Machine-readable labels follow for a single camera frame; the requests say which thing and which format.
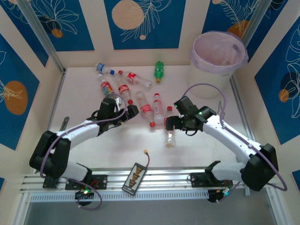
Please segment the clear bottle orange residue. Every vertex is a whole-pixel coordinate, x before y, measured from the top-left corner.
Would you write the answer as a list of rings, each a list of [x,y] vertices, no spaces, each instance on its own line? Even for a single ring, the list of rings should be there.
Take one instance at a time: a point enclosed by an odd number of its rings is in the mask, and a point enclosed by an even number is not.
[[[165,146],[167,148],[175,147],[176,140],[175,140],[175,131],[174,130],[167,130],[166,129],[166,119],[170,116],[173,116],[173,108],[171,106],[168,106],[166,109],[166,115],[165,115]]]

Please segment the clear bottle white red label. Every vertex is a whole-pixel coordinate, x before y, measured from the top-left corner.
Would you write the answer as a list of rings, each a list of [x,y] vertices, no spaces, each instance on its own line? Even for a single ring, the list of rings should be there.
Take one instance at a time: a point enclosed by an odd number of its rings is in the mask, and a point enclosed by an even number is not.
[[[154,122],[158,125],[163,124],[165,118],[163,115],[162,102],[159,93],[154,94],[153,111],[154,111]]]

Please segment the Qoo bottle white cap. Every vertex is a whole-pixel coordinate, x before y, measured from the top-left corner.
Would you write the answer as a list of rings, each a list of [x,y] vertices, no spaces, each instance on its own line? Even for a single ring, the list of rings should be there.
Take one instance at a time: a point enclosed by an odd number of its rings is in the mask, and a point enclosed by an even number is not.
[[[100,88],[102,92],[107,96],[109,94],[114,93],[111,84],[105,79],[104,75],[98,75],[100,80]]]

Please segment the green plastic bottle yellow cap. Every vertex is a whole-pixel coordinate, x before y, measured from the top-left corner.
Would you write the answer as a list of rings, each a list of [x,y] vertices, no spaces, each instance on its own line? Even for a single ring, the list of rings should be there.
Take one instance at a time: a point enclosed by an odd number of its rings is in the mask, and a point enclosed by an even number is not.
[[[156,83],[161,83],[163,76],[164,76],[164,63],[161,61],[157,61],[154,69],[154,77],[156,79]]]

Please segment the clear bottle blue label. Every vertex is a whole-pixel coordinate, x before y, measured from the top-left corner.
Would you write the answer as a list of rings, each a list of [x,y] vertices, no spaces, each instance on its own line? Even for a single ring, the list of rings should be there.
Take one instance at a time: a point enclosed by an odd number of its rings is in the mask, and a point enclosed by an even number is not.
[[[115,74],[115,71],[112,70],[110,66],[103,64],[103,63],[99,63],[97,65],[97,71],[102,75],[114,75]]]

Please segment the white ribbed plastic bin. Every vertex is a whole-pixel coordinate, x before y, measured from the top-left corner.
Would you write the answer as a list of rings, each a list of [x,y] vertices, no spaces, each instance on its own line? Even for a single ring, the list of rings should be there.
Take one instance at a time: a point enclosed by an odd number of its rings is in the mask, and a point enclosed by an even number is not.
[[[220,75],[208,73],[199,70],[190,61],[190,69],[187,74],[187,84],[188,86],[192,86],[199,83],[199,86],[192,88],[192,93],[203,99],[212,99],[219,94],[220,90],[224,90],[227,84],[229,84],[229,80],[235,71]]]

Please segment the purple plastic bin liner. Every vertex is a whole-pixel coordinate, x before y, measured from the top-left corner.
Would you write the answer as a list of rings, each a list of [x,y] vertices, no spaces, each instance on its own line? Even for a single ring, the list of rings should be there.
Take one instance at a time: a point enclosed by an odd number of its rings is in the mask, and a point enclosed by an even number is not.
[[[220,75],[231,73],[247,64],[248,52],[235,34],[208,31],[195,39],[190,59],[199,70]]]

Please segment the silver scissor tongs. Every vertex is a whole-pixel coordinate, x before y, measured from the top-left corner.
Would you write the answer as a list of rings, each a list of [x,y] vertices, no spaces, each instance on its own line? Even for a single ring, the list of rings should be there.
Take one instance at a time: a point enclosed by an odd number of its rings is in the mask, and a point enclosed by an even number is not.
[[[217,111],[217,114],[220,116],[220,118],[223,118],[223,117],[225,116],[225,110],[224,110],[224,107],[223,107],[221,101],[219,101],[219,103],[218,103],[218,111]]]

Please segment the grey metal tweezers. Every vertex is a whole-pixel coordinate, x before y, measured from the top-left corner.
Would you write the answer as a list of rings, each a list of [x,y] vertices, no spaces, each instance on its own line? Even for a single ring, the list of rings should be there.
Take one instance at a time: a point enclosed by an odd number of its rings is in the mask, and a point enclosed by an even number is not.
[[[64,120],[63,120],[63,122],[62,122],[62,125],[61,125],[59,131],[64,131],[64,130],[66,130],[66,127],[67,127],[67,125],[68,125],[68,121],[69,121],[69,117],[67,116],[67,117],[64,118]]]

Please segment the black board gold pads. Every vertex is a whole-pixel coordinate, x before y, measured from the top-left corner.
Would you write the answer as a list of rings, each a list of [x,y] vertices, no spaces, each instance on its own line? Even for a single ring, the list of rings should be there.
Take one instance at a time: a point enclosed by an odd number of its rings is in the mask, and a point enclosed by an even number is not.
[[[130,195],[135,195],[145,174],[147,172],[147,167],[135,163],[132,167],[129,175],[127,176],[123,186],[122,190],[127,192]]]

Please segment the right controller board green light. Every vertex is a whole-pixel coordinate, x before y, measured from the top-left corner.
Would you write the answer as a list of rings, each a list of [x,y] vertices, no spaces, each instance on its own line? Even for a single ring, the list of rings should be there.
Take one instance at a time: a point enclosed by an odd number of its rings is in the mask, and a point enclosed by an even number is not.
[[[209,198],[208,201],[211,203],[218,203],[223,201],[229,194],[230,190],[221,190],[221,189],[216,189],[216,190],[208,190]]]

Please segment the aluminium side rail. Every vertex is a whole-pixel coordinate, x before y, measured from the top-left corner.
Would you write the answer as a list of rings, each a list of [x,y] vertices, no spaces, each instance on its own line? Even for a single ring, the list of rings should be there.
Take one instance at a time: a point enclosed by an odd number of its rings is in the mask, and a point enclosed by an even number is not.
[[[61,76],[61,79],[60,79],[60,82],[59,82],[59,85],[58,85],[58,88],[57,88],[57,91],[56,91],[56,94],[55,94],[55,98],[54,98],[54,102],[53,102],[53,105],[52,105],[50,118],[49,118],[49,122],[48,122],[46,130],[50,130],[50,128],[51,128],[53,118],[54,118],[54,115],[55,115],[55,112],[56,112],[57,104],[58,104],[58,101],[59,101],[59,98],[60,98],[60,93],[61,93],[63,83],[64,83],[64,80],[65,80],[66,70],[67,70],[66,68],[63,68],[63,73],[62,73],[62,76]]]
[[[232,92],[233,92],[233,95],[235,98],[235,102],[236,102],[236,105],[238,108],[238,112],[240,114],[243,128],[246,132],[246,136],[255,141],[255,136],[254,136],[254,133],[249,124],[247,113],[246,113],[245,107],[243,105],[243,101],[242,101],[242,98],[241,98],[241,95],[239,92],[239,88],[238,88],[238,85],[237,85],[237,82],[236,82],[236,79],[234,76],[230,78],[230,85],[231,85]]]

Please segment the aluminium extrusion rail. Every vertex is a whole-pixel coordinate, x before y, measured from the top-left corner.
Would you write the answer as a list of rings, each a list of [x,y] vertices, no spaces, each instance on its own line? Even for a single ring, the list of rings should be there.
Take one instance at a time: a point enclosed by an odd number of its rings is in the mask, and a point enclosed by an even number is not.
[[[106,191],[121,191],[131,168],[99,168],[93,171],[96,175],[107,175]],[[191,173],[202,173],[204,167],[152,167],[149,168],[140,184],[139,191],[158,190],[190,190],[188,175]],[[66,180],[61,178],[57,188],[47,189],[42,185],[44,179],[38,174],[26,174],[22,181],[21,193],[42,193],[42,192],[67,192],[65,189]]]

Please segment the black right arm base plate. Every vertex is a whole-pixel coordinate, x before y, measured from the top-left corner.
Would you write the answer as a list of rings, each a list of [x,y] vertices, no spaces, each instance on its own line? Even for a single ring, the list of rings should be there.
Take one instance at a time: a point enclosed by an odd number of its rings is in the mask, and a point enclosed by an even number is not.
[[[233,186],[232,180],[217,180],[213,175],[204,172],[190,174],[190,182],[193,188],[228,187]]]

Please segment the aluminium corner post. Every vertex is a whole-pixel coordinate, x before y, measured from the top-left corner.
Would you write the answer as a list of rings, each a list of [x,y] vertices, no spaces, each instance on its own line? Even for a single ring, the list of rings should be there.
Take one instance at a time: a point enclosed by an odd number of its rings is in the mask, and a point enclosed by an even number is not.
[[[16,0],[16,2],[46,53],[52,59],[56,68],[61,72],[61,74],[64,74],[65,68],[61,63],[51,40],[49,39],[45,29],[43,28],[30,3],[27,0]]]
[[[247,47],[249,42],[251,41],[271,2],[272,0],[259,0],[258,6],[255,9],[241,38],[245,47]]]

